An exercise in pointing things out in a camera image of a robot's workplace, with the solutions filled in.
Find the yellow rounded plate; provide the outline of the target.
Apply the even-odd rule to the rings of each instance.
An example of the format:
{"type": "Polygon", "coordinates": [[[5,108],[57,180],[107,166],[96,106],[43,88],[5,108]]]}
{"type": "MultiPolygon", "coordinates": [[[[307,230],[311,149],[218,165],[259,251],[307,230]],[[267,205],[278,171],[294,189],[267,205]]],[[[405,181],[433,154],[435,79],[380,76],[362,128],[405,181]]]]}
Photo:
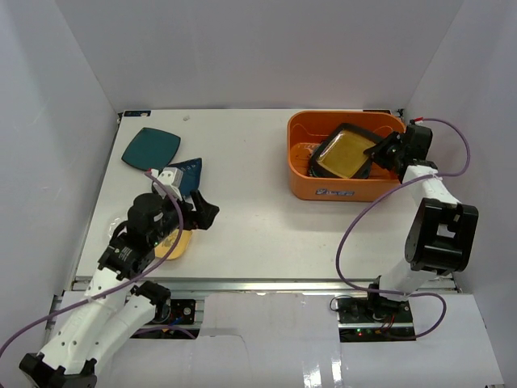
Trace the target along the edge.
{"type": "Polygon", "coordinates": [[[167,252],[174,245],[178,237],[178,230],[175,230],[162,242],[160,242],[154,249],[156,259],[162,259],[164,256],[167,260],[174,260],[180,258],[188,248],[189,242],[193,232],[191,230],[184,230],[174,247],[174,250],[168,255],[167,252]]]}

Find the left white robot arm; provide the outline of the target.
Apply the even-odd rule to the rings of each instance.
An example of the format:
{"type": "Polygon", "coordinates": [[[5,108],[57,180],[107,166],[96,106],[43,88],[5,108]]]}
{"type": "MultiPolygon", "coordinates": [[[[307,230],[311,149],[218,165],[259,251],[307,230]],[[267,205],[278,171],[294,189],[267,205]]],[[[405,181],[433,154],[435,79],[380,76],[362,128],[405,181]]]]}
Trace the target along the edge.
{"type": "Polygon", "coordinates": [[[78,307],[45,346],[26,354],[20,370],[36,387],[93,387],[123,344],[146,323],[170,315],[170,290],[142,275],[155,248],[175,231],[209,229],[219,208],[199,191],[192,202],[156,193],[137,196],[111,237],[78,307]]]}

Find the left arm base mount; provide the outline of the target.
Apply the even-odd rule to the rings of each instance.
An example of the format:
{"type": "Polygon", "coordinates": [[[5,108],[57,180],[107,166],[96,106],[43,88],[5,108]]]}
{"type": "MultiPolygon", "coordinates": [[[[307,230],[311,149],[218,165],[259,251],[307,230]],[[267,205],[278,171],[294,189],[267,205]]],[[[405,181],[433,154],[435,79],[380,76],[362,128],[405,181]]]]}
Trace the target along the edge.
{"type": "Polygon", "coordinates": [[[195,299],[170,299],[160,307],[152,320],[158,325],[192,325],[195,322],[195,299]]]}

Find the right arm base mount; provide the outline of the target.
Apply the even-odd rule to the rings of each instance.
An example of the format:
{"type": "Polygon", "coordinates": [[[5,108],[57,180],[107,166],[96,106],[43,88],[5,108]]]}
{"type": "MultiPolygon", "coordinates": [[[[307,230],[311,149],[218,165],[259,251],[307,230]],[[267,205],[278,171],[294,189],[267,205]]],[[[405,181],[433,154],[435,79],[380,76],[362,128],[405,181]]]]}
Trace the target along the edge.
{"type": "Polygon", "coordinates": [[[404,303],[397,312],[376,314],[368,308],[368,302],[365,298],[339,295],[330,300],[329,308],[337,314],[340,325],[350,327],[358,327],[369,323],[378,327],[395,324],[409,326],[414,323],[408,303],[404,303]]]}

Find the black and amber square plate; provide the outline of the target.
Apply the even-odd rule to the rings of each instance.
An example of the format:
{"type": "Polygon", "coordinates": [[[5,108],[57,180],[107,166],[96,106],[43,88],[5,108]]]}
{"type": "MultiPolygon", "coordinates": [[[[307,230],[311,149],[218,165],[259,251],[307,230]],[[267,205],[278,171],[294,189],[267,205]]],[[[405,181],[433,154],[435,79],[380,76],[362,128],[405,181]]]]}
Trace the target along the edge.
{"type": "Polygon", "coordinates": [[[382,140],[371,131],[342,123],[314,149],[308,174],[315,178],[367,179],[372,161],[364,151],[382,140]]]}

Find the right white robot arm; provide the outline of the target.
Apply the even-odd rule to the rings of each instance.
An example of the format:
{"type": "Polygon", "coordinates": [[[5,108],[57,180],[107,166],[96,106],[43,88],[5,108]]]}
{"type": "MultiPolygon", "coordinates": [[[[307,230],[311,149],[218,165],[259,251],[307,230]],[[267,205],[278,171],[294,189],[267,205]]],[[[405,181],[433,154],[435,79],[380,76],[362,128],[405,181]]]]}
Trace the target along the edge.
{"type": "Polygon", "coordinates": [[[422,122],[412,120],[404,133],[391,133],[364,151],[411,190],[418,206],[404,258],[370,284],[364,310],[377,323],[429,280],[464,271],[472,251],[479,212],[447,190],[437,166],[427,159],[433,132],[422,122]]]}

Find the dark blue shell plate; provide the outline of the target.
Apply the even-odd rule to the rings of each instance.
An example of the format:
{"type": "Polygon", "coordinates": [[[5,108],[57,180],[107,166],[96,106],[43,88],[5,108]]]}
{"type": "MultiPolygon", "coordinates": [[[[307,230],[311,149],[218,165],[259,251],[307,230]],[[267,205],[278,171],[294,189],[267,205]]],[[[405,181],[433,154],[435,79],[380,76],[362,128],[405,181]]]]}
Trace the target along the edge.
{"type": "Polygon", "coordinates": [[[169,164],[165,167],[177,167],[183,172],[183,179],[180,186],[183,198],[188,198],[191,195],[192,190],[197,190],[199,188],[202,171],[202,158],[188,159],[183,162],[169,164]]]}

